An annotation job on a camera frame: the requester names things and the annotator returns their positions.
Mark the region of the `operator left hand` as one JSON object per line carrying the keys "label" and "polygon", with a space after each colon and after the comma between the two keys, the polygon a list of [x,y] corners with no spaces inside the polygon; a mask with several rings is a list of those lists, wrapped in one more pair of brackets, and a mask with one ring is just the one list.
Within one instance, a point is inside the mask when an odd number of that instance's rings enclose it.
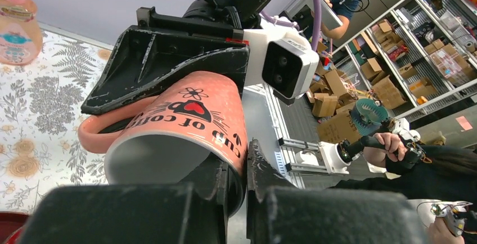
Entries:
{"label": "operator left hand", "polygon": [[427,235],[432,244],[464,244],[462,236],[455,237],[447,228],[443,218],[435,218],[427,229]]}

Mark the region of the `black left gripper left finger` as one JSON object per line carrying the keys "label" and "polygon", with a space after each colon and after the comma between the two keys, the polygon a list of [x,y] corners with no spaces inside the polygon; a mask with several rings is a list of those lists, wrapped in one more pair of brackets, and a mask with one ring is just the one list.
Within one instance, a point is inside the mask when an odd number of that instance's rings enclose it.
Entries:
{"label": "black left gripper left finger", "polygon": [[244,181],[214,155],[176,184],[63,186],[23,226],[20,243],[226,243]]}

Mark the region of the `metal storage shelving unit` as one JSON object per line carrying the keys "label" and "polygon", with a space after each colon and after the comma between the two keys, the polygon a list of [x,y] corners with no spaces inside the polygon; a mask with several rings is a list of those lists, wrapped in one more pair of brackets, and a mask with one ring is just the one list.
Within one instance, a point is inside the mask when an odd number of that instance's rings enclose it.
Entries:
{"label": "metal storage shelving unit", "polygon": [[389,94],[389,114],[418,126],[476,101],[476,8],[400,0],[342,46],[357,92]]}

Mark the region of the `round red lacquer tray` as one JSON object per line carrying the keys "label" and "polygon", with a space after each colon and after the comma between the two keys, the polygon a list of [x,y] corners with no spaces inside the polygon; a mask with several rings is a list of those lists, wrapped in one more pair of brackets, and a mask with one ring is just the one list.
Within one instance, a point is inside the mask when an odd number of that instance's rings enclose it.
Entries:
{"label": "round red lacquer tray", "polygon": [[29,218],[29,214],[1,211],[1,243],[5,243]]}

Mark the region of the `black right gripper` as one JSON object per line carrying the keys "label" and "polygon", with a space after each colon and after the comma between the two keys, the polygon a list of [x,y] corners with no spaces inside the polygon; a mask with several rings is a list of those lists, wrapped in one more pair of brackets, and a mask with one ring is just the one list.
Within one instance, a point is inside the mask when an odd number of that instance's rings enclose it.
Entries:
{"label": "black right gripper", "polygon": [[258,28],[270,1],[195,0],[181,17],[139,8],[138,26],[118,38],[81,112],[102,115],[159,95],[194,71],[222,74],[242,91],[250,49],[226,38]]}

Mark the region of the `operator dark clothed body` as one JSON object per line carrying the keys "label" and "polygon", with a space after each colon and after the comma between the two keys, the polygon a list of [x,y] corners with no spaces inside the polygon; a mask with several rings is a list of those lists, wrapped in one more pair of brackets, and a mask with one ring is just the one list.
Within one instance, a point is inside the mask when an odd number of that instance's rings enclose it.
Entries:
{"label": "operator dark clothed body", "polygon": [[396,192],[410,200],[468,201],[475,211],[476,153],[449,146],[423,148],[431,162],[417,164],[410,170],[398,169],[396,157],[388,160],[383,150],[365,148],[363,155],[367,161],[399,177],[342,180],[335,188]]}

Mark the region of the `pink capped bottle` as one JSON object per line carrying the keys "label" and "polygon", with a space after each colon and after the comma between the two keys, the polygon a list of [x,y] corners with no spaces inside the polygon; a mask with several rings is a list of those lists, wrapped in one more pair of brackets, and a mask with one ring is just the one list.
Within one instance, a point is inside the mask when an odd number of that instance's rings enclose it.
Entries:
{"label": "pink capped bottle", "polygon": [[40,53],[43,36],[32,0],[1,0],[1,63],[27,65]]}

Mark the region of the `person in blue shirt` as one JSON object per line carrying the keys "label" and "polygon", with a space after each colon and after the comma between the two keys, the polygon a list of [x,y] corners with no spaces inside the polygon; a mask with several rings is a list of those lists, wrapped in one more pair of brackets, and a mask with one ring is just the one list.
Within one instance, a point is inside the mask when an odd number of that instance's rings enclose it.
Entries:
{"label": "person in blue shirt", "polygon": [[340,4],[340,0],[325,0],[328,6],[334,11],[337,17],[342,22],[342,26],[334,29],[329,29],[325,24],[321,25],[321,32],[331,39],[340,39],[347,32],[350,21],[353,17],[353,11],[358,8],[359,0],[345,1]]}

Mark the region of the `cardboard box pile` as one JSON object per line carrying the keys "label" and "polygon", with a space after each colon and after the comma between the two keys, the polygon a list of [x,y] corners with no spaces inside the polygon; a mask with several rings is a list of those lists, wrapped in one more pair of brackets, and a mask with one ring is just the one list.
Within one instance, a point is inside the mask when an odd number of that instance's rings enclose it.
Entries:
{"label": "cardboard box pile", "polygon": [[363,134],[353,122],[351,111],[359,100],[370,99],[364,93],[352,92],[347,88],[347,81],[342,77],[344,72],[333,67],[331,60],[322,57],[305,97],[312,104],[312,115],[325,120],[317,124],[320,141],[338,143],[348,140],[353,143]]}

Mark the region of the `operator right hand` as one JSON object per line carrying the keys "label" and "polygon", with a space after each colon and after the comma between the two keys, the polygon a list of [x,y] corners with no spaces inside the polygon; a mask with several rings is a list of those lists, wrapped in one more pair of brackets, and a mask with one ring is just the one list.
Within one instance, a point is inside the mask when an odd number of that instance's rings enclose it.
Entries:
{"label": "operator right hand", "polygon": [[367,162],[373,166],[385,168],[386,157],[392,162],[404,159],[407,149],[398,135],[393,133],[375,133],[373,137],[384,146],[384,149],[365,147],[363,157]]}

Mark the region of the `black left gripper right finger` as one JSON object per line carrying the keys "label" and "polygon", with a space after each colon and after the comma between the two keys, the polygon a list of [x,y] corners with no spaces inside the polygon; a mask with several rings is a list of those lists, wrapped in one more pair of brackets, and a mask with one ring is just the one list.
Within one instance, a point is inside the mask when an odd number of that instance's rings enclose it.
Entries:
{"label": "black left gripper right finger", "polygon": [[269,164],[257,139],[249,143],[247,187],[252,243],[428,243],[404,196],[297,188]]}

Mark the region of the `salmon pink patterned mug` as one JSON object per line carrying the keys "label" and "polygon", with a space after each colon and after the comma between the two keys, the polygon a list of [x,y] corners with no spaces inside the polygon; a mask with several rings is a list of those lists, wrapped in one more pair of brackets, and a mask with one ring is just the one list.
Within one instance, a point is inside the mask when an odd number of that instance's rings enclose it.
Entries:
{"label": "salmon pink patterned mug", "polygon": [[88,152],[105,155],[109,184],[177,183],[216,156],[236,180],[229,213],[244,200],[244,111],[237,85],[224,75],[195,71],[158,96],[90,116],[78,138]]}

